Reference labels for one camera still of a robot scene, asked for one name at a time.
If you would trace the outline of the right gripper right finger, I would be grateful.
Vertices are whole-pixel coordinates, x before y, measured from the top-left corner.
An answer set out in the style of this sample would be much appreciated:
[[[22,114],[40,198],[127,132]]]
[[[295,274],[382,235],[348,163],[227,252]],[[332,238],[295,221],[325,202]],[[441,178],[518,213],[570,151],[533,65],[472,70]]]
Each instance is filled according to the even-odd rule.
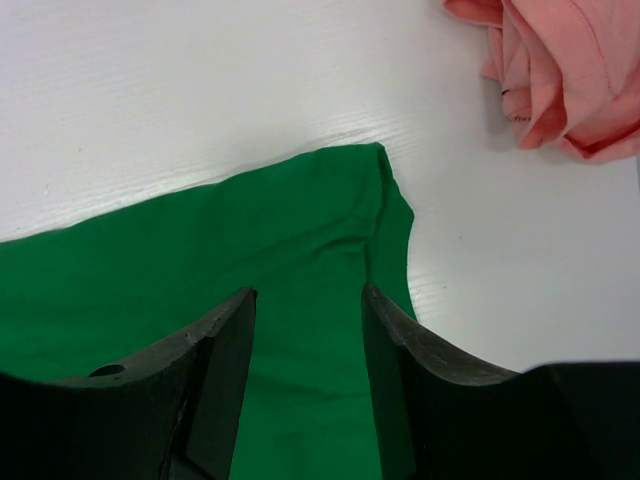
[[[384,478],[638,477],[637,363],[514,372],[444,340],[372,285],[362,333]]]

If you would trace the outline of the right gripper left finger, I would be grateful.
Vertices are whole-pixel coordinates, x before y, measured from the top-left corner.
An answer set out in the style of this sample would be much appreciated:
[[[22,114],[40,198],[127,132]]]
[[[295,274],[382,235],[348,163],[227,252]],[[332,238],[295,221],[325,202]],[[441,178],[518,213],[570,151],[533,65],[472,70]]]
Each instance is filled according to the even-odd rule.
[[[255,290],[89,375],[1,377],[5,479],[226,479],[248,379]]]

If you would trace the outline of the green t shirt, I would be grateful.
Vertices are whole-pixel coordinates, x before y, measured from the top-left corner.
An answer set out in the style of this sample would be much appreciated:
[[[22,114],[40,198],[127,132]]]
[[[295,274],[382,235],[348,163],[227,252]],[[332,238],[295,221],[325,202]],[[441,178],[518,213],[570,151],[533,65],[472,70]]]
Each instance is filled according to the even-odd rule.
[[[86,374],[257,291],[235,479],[381,475],[361,291],[411,309],[413,213],[378,144],[322,149],[1,246],[1,368]]]

